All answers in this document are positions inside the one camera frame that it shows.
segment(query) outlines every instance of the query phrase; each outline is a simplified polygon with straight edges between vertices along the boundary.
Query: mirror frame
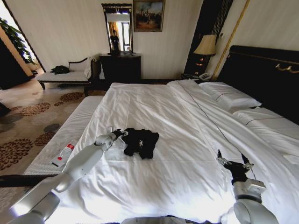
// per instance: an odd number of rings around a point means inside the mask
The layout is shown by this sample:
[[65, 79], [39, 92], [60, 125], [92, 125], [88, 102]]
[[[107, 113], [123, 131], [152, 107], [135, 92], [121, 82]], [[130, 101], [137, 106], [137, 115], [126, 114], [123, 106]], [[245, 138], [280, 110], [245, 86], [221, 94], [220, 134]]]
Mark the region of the mirror frame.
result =
[[107, 27], [107, 13], [116, 13], [119, 11], [125, 11], [128, 12], [130, 15], [130, 41], [131, 41], [131, 50], [130, 51], [120, 51], [121, 54], [132, 54], [133, 53], [133, 30], [132, 30], [132, 4], [108, 4], [108, 3], [102, 3], [103, 10], [104, 10], [104, 16], [105, 16], [105, 26], [107, 30], [107, 36], [108, 36], [108, 43], [110, 48], [110, 53], [112, 53], [111, 49], [111, 43], [110, 43], [110, 36], [109, 36], [109, 30]]

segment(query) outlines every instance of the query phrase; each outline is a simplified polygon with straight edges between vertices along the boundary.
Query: chaise lounge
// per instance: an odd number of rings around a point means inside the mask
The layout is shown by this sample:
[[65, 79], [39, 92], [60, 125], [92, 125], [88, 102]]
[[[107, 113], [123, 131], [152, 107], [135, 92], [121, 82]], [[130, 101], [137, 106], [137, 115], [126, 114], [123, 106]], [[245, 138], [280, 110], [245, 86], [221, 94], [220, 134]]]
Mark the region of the chaise lounge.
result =
[[54, 74], [45, 72], [36, 79], [45, 90], [45, 83], [68, 83], [83, 84], [84, 94], [88, 96], [87, 86], [90, 86], [95, 79], [99, 79], [101, 72], [99, 55], [87, 57], [78, 62], [69, 62], [69, 73]]

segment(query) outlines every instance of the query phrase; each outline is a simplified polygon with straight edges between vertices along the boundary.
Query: white duvet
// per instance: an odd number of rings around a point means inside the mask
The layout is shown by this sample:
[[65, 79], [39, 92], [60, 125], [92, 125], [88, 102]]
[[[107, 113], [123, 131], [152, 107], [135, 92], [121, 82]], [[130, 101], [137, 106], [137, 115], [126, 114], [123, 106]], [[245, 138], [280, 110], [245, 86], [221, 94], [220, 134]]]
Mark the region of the white duvet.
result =
[[241, 161], [241, 155], [199, 106], [255, 164], [257, 179], [267, 187], [263, 203], [279, 223], [298, 223], [299, 171], [191, 80], [166, 86], [112, 84], [73, 154], [113, 125], [158, 132], [154, 157], [126, 156], [125, 144], [117, 140], [90, 173], [59, 195], [61, 203], [47, 223], [165, 215], [219, 222], [235, 199], [231, 174], [216, 162], [217, 151], [228, 160]]

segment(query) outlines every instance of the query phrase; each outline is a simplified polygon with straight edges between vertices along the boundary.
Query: carpet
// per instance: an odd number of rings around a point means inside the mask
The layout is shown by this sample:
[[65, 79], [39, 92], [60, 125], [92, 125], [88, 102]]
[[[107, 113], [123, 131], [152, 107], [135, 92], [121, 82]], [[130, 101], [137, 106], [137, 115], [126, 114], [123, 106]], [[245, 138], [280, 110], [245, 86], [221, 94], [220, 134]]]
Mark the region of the carpet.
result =
[[[0, 90], [0, 102], [11, 112], [0, 117], [0, 175], [23, 174], [55, 135], [78, 104], [84, 88], [78, 85], [45, 84], [34, 79]], [[105, 91], [90, 91], [104, 95]], [[26, 188], [0, 188], [0, 217], [25, 194]]]

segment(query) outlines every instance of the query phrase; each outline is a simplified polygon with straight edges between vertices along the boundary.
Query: painting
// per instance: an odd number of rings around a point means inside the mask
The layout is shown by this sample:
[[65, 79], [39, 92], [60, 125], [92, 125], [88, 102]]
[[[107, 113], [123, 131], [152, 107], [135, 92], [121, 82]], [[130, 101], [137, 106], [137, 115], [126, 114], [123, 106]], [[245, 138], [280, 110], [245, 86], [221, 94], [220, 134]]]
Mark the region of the painting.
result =
[[134, 31], [161, 32], [165, 0], [134, 0]]

